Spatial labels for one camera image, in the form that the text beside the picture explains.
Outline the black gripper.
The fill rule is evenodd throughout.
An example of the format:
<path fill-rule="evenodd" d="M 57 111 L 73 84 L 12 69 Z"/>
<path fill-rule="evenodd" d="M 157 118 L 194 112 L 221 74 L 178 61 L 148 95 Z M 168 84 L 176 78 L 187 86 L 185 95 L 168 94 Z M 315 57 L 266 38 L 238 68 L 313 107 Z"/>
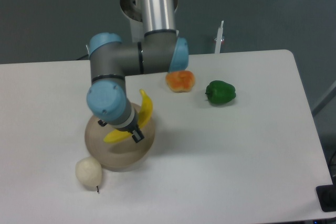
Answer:
<path fill-rule="evenodd" d="M 105 127 L 107 125 L 107 122 L 103 120 L 98 120 L 98 124 L 101 127 Z M 119 125 L 111 125 L 114 129 L 121 131 L 121 132 L 129 132 L 132 134 L 132 138 L 135 143 L 139 143 L 144 139 L 144 135 L 142 131 L 139 129 L 139 126 L 137 124 L 129 124 L 127 126 L 120 127 Z"/>

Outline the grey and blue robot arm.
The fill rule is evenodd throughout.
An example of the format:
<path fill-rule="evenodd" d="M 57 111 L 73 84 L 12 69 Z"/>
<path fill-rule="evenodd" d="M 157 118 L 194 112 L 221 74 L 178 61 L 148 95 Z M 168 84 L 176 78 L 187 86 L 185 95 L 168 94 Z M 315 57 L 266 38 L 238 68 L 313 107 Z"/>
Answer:
<path fill-rule="evenodd" d="M 100 33 L 89 43 L 91 87 L 87 104 L 99 124 L 128 132 L 135 142 L 147 122 L 127 98 L 125 78 L 138 74 L 174 72 L 188 66 L 188 46 L 177 35 L 173 0 L 140 0 L 144 38 L 123 44 L 119 35 Z"/>

